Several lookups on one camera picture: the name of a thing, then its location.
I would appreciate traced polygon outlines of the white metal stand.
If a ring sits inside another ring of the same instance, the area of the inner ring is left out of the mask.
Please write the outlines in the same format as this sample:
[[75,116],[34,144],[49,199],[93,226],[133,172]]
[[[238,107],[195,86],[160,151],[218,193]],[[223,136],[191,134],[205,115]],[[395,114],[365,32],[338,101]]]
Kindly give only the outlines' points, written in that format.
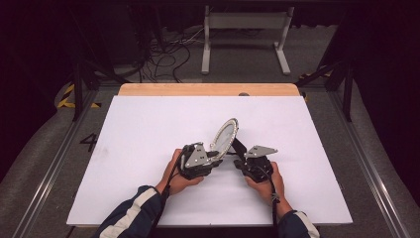
[[293,18],[294,8],[289,7],[284,12],[262,13],[262,12],[212,12],[209,6],[205,7],[204,13],[204,48],[201,65],[201,73],[210,72],[211,58],[211,29],[257,29],[257,30],[279,30],[280,38],[273,43],[278,63],[285,75],[290,75],[290,67],[284,54],[285,40]]

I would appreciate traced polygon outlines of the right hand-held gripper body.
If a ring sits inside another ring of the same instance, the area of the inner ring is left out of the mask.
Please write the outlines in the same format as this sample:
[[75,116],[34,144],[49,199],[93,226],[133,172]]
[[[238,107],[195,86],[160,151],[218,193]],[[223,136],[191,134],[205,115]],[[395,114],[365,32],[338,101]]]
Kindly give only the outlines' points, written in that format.
[[268,180],[273,168],[267,155],[275,154],[278,149],[255,145],[247,151],[247,160],[245,161],[245,175],[254,182]]

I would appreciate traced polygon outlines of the oval silver picture frame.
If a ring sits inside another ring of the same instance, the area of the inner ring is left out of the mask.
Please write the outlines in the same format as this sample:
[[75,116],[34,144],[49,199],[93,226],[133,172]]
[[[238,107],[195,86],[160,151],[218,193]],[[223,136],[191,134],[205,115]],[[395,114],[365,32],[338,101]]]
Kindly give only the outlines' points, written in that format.
[[236,118],[231,118],[222,125],[210,145],[210,152],[219,152],[218,156],[211,158],[212,161],[219,161],[228,153],[236,139],[238,131],[239,122]]

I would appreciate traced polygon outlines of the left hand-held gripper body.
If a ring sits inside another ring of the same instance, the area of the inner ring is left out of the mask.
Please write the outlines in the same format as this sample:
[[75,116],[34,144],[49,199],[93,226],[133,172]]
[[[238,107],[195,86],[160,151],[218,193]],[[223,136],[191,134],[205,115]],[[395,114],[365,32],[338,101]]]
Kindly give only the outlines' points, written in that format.
[[208,158],[202,143],[185,145],[178,157],[177,167],[180,175],[185,179],[191,180],[199,177],[208,176],[213,163]]

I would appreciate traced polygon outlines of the wooden table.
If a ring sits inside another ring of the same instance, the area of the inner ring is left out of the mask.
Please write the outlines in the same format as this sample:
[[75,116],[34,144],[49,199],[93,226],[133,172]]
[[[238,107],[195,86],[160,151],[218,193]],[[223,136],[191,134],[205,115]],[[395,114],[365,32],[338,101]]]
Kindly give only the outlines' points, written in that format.
[[299,96],[293,83],[125,83],[120,96]]

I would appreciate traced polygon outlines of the yellow black floor tape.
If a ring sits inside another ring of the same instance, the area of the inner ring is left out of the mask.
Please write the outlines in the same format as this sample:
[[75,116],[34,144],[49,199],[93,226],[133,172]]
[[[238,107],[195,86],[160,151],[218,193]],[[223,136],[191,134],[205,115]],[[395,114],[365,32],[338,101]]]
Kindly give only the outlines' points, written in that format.
[[74,108],[75,107],[75,103],[74,102],[69,102],[68,99],[71,95],[71,93],[74,90],[74,84],[71,83],[67,89],[65,90],[61,100],[59,101],[57,107],[58,108]]

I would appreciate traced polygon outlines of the black metal stand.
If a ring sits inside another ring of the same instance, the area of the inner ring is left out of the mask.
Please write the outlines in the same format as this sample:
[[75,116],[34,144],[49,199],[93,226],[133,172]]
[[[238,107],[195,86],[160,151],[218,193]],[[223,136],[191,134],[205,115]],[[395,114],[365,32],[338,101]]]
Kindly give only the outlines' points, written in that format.
[[352,59],[339,60],[332,64],[321,66],[315,72],[308,75],[303,74],[302,78],[295,82],[295,85],[297,87],[304,86],[326,73],[330,73],[330,76],[324,83],[324,87],[327,91],[337,91],[339,86],[344,84],[342,111],[346,120],[351,122],[351,103],[354,80]]
[[83,101],[83,86],[89,91],[97,90],[100,79],[95,74],[99,71],[105,77],[120,84],[127,83],[123,76],[117,75],[111,64],[105,43],[88,7],[65,6],[68,17],[68,53],[73,66],[75,89],[75,113],[77,121],[86,106]]

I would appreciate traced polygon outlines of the white table cover board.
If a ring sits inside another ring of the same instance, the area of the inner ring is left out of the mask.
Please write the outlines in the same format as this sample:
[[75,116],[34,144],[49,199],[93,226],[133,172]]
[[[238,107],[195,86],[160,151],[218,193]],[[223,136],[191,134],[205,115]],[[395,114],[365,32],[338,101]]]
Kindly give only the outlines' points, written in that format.
[[317,225],[353,219],[304,99],[300,96],[116,96],[67,222],[100,224],[143,184],[161,179],[175,149],[209,145],[229,119],[239,140],[274,148],[285,196]]

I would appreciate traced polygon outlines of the person's right hand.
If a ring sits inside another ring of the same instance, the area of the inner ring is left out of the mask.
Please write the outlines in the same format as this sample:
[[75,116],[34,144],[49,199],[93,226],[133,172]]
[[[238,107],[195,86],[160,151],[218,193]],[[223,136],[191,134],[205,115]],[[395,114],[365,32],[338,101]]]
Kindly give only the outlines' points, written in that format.
[[[278,170],[278,166],[276,162],[271,162],[271,166],[273,168],[273,173],[271,175],[272,184],[274,185],[276,194],[279,198],[279,205],[283,206],[287,203],[284,195],[284,183],[282,176]],[[272,195],[272,184],[266,180],[262,182],[254,182],[251,178],[245,177],[245,181],[247,182],[248,186],[255,189],[261,198],[267,203],[272,204],[271,195]]]

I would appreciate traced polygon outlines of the aluminium floor rail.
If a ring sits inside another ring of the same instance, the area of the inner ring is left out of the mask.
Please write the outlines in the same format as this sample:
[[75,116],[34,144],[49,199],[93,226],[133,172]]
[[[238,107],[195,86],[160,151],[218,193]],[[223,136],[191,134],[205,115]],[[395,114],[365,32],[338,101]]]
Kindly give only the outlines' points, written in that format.
[[402,222],[397,208],[392,201],[385,184],[383,183],[377,169],[374,167],[368,153],[366,152],[363,143],[357,133],[357,130],[352,122],[346,118],[343,109],[343,102],[337,92],[329,92],[328,96],[339,115],[342,124],[352,141],[352,146],[357,154],[357,161],[361,170],[367,180],[367,184],[371,190],[375,202],[380,209],[382,216],[388,226],[388,229],[393,238],[412,238],[407,228]]
[[19,225],[15,229],[12,238],[27,238],[29,233],[31,232],[35,221],[37,220],[46,200],[48,199],[49,194],[56,181],[56,178],[58,177],[58,174],[63,166],[63,163],[69,152],[71,143],[73,142],[75,135],[88,112],[88,107],[91,106],[91,103],[95,99],[96,95],[96,90],[88,90],[86,92],[86,96],[82,100],[83,109],[81,110],[77,119],[70,123],[69,128],[66,131],[64,138],[57,152],[55,153],[48,170],[46,171],[43,179],[39,183],[37,190],[31,200],[31,203],[29,204],[25,214],[21,218]]

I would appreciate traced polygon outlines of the person's left hand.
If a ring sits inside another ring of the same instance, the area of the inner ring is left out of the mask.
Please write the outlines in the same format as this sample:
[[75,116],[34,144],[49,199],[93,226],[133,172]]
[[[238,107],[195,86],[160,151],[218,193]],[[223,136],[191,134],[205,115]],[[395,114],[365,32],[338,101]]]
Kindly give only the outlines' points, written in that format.
[[163,193],[164,189],[168,187],[168,194],[175,195],[186,189],[188,186],[197,185],[204,181],[204,177],[188,180],[177,174],[175,162],[177,161],[180,153],[180,149],[176,149],[173,152],[172,159],[167,164],[160,182],[156,185],[156,189],[159,193]]

